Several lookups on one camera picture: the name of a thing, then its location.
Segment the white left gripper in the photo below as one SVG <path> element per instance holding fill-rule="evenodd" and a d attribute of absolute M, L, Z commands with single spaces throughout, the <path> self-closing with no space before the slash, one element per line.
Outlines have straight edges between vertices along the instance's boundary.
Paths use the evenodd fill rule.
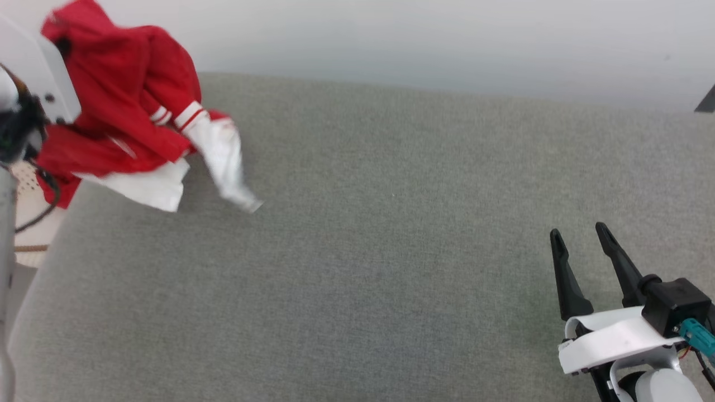
<path fill-rule="evenodd" d="M 63 57 L 72 53 L 66 35 L 55 45 L 1 18 L 2 163 L 36 157 L 46 140 L 46 126 L 71 124 L 81 104 Z"/>

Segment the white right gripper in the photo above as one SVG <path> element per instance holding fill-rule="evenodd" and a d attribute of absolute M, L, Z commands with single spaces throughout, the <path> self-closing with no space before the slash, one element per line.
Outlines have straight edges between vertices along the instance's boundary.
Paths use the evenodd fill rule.
<path fill-rule="evenodd" d="M 564 340 L 557 358 L 564 374 L 591 374 L 601 400 L 655 401 L 654 396 L 632 396 L 617 379 L 619 371 L 647 365 L 650 374 L 639 380 L 649 389 L 657 374 L 677 391 L 683 391 L 685 376 L 676 346 L 679 337 L 665 338 L 641 315 L 646 297 L 638 288 L 642 275 L 604 222 L 595 224 L 603 252 L 611 259 L 621 292 L 623 309 L 594 313 L 592 303 L 582 293 L 569 263 L 569 250 L 561 232 L 550 232 L 552 264 L 556 277 Z"/>

